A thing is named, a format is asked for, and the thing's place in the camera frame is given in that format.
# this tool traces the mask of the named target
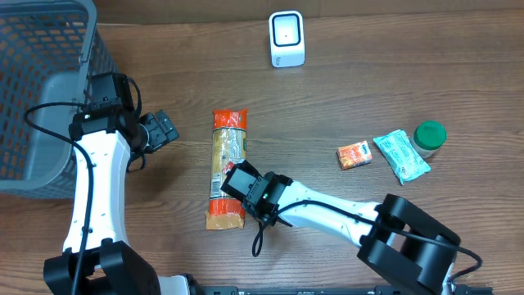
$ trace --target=orange box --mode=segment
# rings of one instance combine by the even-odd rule
[[[343,170],[366,165],[371,163],[373,159],[367,140],[346,147],[339,147],[337,155]]]

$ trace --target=gray basket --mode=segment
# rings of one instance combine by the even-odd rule
[[[91,76],[116,71],[87,0],[0,2],[0,191],[73,197],[68,143],[31,129],[24,111],[45,102],[86,102]],[[73,107],[39,110],[32,120],[68,136]]]

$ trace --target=teal packet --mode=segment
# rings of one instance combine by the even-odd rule
[[[400,184],[404,185],[405,181],[431,171],[431,167],[413,149],[405,131],[399,129],[373,141],[390,163]]]

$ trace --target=wood grain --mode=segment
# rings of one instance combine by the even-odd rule
[[[276,11],[297,10],[304,17],[391,13],[522,9],[521,0],[94,0],[98,22],[173,24],[267,20]]]
[[[247,155],[323,193],[380,202],[408,198],[449,226],[485,265],[461,279],[523,293],[524,11],[307,20],[304,66],[275,70],[265,21],[100,28],[121,71],[181,134],[126,179],[133,248],[159,275],[193,273],[239,287],[362,287],[384,281],[347,243],[312,229],[269,229],[251,257],[256,224],[206,232],[212,109],[249,108]],[[371,145],[369,165],[342,171],[337,147],[413,132],[448,132],[432,171],[399,185]],[[46,258],[60,254],[72,202],[2,196],[0,293],[48,293]],[[472,263],[464,256],[457,270]]]

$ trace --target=green cap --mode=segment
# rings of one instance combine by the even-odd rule
[[[417,127],[413,140],[419,147],[433,151],[444,144],[446,137],[447,133],[441,123],[426,121]]]

